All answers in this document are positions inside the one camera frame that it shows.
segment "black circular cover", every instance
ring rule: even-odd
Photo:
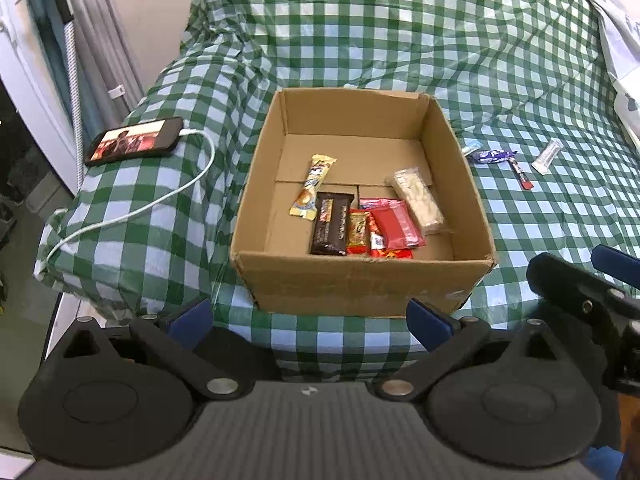
[[[18,408],[39,458],[89,468],[138,462],[176,442],[193,411],[184,384],[151,366],[90,355],[55,372],[37,375]]]
[[[593,443],[600,425],[590,386],[571,364],[555,360],[520,356],[466,368],[437,383],[426,403],[441,437],[497,465],[564,462]]]

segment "purple candy wrapper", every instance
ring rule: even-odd
[[[494,162],[504,162],[508,158],[515,156],[517,151],[505,152],[504,150],[482,150],[481,152],[475,152],[469,155],[471,159],[480,164],[493,164]]]

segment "video on phone screen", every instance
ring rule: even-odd
[[[104,135],[91,160],[149,150],[156,143],[156,138],[163,124],[164,121],[154,121],[111,130]]]

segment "white cloth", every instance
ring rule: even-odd
[[[618,93],[614,108],[640,150],[640,22],[625,13],[619,0],[589,1],[600,16],[600,43]]]

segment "black smartphone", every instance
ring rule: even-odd
[[[172,117],[108,130],[92,142],[84,163],[100,166],[140,156],[169,155],[178,143],[182,124],[181,117]]]

